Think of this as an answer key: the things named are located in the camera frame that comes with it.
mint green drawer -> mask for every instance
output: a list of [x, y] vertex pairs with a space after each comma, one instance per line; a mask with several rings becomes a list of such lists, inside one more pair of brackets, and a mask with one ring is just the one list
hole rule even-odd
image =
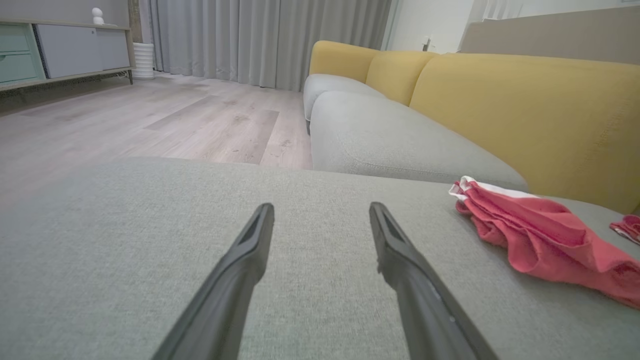
[[4, 51], [29, 51], [25, 25], [0, 25], [0, 53]]
[[37, 77], [31, 55], [0, 55], [0, 83]]

gray curtain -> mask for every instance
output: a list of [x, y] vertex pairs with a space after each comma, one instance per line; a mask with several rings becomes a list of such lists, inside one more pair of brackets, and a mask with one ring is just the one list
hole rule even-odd
[[391, 0], [152, 0], [156, 69], [300, 91], [318, 40], [379, 49]]

cabinet drawer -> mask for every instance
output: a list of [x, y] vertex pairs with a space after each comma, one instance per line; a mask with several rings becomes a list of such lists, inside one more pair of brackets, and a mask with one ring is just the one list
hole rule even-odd
[[129, 66], [129, 50], [124, 30], [96, 29], [102, 69], [119, 69]]
[[29, 51], [25, 26], [0, 25], [0, 52], [3, 51]]
[[0, 83], [37, 77], [31, 55], [0, 55]]
[[36, 29], [51, 79], [102, 71], [95, 28], [37, 24]]

sofa seat cushion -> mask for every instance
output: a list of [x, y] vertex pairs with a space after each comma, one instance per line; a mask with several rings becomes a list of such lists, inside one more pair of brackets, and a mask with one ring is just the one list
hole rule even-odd
[[527, 190], [515, 170], [480, 146], [398, 102], [347, 92], [318, 97], [314, 170], [453, 183], [468, 175]]
[[[378, 274], [383, 202], [500, 359], [633, 359], [640, 311], [513, 270], [449, 184], [178, 159], [87, 168], [0, 216], [3, 359], [150, 359], [256, 206], [275, 223], [239, 359], [409, 358]], [[605, 241], [621, 214], [560, 200]]]
[[340, 90], [344, 92], [353, 92], [356, 94], [364, 94], [375, 97], [386, 98], [379, 91], [354, 79], [345, 78], [336, 75], [313, 74], [309, 75], [305, 81], [305, 91], [303, 101], [305, 104], [305, 119], [311, 121], [311, 110], [314, 102], [323, 93], [332, 90]]

pink towel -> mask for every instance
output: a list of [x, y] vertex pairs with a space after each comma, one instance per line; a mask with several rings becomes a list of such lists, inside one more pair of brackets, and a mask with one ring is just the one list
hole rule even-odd
[[514, 269], [596, 289], [640, 309], [640, 262], [599, 238], [563, 205], [467, 176], [449, 193], [482, 240], [507, 248]]
[[621, 222], [612, 222], [609, 227], [621, 236], [640, 245], [640, 217], [627, 215], [622, 218]]

